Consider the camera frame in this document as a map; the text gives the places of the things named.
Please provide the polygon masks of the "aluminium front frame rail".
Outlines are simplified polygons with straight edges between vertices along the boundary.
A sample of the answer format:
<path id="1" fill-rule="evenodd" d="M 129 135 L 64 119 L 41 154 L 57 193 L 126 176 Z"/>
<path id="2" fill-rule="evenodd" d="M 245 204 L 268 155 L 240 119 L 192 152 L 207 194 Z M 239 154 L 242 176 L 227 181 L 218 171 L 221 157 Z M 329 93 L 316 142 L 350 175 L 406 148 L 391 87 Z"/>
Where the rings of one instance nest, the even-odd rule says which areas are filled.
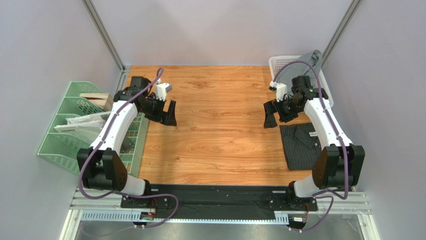
<path id="1" fill-rule="evenodd" d="M 152 184 L 142 197 L 76 190 L 60 238 L 380 238 L 367 197 L 351 191 L 299 198 L 288 186 Z"/>

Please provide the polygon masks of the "white plastic basket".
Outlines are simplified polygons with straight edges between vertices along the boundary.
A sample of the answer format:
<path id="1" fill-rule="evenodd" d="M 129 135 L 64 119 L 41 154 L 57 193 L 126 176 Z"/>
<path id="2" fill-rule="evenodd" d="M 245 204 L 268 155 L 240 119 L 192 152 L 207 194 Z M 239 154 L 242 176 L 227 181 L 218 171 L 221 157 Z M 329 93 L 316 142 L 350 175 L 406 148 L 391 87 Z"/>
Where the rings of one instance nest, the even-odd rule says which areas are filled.
<path id="1" fill-rule="evenodd" d="M 275 82 L 274 78 L 278 76 L 278 72 L 282 67 L 286 68 L 289 65 L 294 64 L 294 63 L 304 63 L 304 64 L 308 65 L 313 71 L 315 71 L 313 69 L 313 67 L 310 66 L 307 62 L 297 61 L 297 59 L 300 56 L 301 55 L 281 55 L 281 56 L 271 57 L 268 60 L 268 63 L 269 63 L 272 81 Z M 317 81 L 317 87 L 318 87 L 318 85 L 320 85 L 321 89 L 324 90 L 326 95 L 328 96 L 328 102 L 325 104 L 326 107 L 332 108 L 334 106 L 334 100 L 333 100 L 333 97 L 330 93 L 330 89 L 329 89 L 329 86 L 327 84 L 327 81 L 326 81 L 326 78 L 323 74 L 322 69 L 320 70 L 320 72 L 318 74 L 315 73 L 315 77 L 316 77 L 316 81 Z M 284 96 L 284 100 L 294 94 L 292 92 L 292 87 L 293 87 L 292 80 L 291 80 L 291 84 L 292 84 L 291 87 L 287 86 L 287 94 Z"/>

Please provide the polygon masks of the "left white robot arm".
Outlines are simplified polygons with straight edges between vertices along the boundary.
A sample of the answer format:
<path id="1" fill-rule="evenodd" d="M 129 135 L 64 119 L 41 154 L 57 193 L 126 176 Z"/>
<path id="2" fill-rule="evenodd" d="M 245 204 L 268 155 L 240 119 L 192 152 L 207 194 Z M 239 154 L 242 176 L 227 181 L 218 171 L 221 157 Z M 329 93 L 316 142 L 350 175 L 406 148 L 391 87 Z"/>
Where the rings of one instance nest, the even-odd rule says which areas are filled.
<path id="1" fill-rule="evenodd" d="M 151 81 L 134 76 L 130 86 L 119 90 L 113 98 L 111 113 L 90 147 L 77 153 L 80 170 L 78 188 L 106 191 L 122 196 L 150 195 L 149 181 L 129 175 L 120 152 L 134 118 L 139 114 L 152 122 L 176 126 L 176 101 L 171 100 L 164 110 L 172 84 L 161 81 L 161 74 Z"/>

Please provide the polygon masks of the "green plastic file rack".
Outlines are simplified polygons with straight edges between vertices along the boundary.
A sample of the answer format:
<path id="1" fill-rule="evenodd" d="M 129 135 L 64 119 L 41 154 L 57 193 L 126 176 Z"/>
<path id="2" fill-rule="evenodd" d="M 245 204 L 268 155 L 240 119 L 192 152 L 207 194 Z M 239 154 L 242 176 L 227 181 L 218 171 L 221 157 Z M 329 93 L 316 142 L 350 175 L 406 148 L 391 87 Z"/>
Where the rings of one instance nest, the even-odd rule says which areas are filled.
<path id="1" fill-rule="evenodd" d="M 102 112 L 101 108 L 80 97 L 81 93 L 101 92 L 99 87 L 89 81 L 70 82 L 37 152 L 39 157 L 75 175 L 80 173 L 77 153 L 81 148 L 88 148 L 92 142 L 86 142 L 68 133 L 59 133 L 54 127 L 65 124 L 67 118 Z M 125 134 L 133 150 L 121 150 L 119 154 L 128 173 L 134 177 L 139 176 L 148 126 L 149 120 L 139 113 Z"/>

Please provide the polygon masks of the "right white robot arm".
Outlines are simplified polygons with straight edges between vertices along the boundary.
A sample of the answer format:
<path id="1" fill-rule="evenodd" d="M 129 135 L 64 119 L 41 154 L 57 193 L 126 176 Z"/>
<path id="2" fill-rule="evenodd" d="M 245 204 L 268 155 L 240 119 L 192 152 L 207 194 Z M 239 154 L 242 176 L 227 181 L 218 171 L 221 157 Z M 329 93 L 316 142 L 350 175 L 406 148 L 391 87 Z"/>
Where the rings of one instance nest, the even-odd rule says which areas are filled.
<path id="1" fill-rule="evenodd" d="M 365 150 L 355 145 L 344 133 L 330 107 L 329 96 L 320 85 L 312 86 L 308 76 L 292 79 L 292 96 L 287 86 L 271 81 L 269 89 L 276 95 L 264 103 L 265 128 L 277 126 L 275 113 L 280 122 L 287 123 L 305 113 L 319 139 L 321 152 L 313 165 L 311 175 L 292 183 L 294 194 L 299 198 L 316 197 L 343 189 L 339 198 L 345 200 L 351 187 L 358 184 L 365 159 Z"/>

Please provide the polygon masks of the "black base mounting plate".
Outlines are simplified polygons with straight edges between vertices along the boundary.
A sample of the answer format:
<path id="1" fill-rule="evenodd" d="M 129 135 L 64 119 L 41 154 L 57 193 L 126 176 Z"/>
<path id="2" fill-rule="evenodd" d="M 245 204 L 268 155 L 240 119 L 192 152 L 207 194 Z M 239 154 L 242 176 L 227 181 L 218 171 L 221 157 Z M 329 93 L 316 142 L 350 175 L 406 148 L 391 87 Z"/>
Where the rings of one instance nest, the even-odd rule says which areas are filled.
<path id="1" fill-rule="evenodd" d="M 122 197 L 123 209 L 156 210 L 184 220 L 273 220 L 276 211 L 295 214 L 318 211 L 313 198 L 299 198 L 287 186 L 152 184 L 153 199 Z"/>

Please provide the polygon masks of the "papers in file rack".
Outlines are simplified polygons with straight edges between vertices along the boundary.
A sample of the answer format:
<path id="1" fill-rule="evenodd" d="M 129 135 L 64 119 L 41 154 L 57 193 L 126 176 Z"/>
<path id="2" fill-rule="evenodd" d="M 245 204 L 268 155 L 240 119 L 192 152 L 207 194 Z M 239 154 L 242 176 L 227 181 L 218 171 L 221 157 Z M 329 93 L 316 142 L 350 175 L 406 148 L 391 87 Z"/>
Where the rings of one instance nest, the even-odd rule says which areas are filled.
<path id="1" fill-rule="evenodd" d="M 66 116 L 62 123 L 55 123 L 57 133 L 70 134 L 91 144 L 100 135 L 111 111 L 92 113 L 83 116 Z"/>

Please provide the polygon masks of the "dark striped folded shirt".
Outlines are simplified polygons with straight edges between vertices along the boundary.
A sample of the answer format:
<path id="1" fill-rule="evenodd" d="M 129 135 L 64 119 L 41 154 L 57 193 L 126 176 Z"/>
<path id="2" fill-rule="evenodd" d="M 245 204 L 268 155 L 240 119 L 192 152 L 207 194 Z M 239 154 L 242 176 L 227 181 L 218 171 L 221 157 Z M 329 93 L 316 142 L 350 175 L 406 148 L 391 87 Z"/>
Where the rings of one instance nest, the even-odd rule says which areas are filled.
<path id="1" fill-rule="evenodd" d="M 280 135 L 288 169 L 311 170 L 322 151 L 313 124 L 281 125 Z"/>

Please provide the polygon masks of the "grey long sleeve shirt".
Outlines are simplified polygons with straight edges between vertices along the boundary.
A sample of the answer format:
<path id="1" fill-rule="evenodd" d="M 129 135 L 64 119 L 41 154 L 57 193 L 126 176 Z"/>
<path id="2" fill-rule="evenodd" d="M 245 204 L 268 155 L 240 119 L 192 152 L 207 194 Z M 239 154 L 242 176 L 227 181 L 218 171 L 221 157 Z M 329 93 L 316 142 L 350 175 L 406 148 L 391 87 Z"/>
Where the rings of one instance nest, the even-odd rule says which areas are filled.
<path id="1" fill-rule="evenodd" d="M 315 71 L 313 71 L 305 63 L 297 62 L 290 64 L 287 67 L 282 67 L 274 80 L 277 83 L 285 84 L 288 88 L 292 86 L 292 79 L 298 76 L 309 76 L 311 85 L 314 87 L 318 86 L 315 73 L 319 74 L 323 64 L 323 54 L 320 50 L 312 50 L 308 53 L 301 55 L 297 61 L 308 63 Z"/>

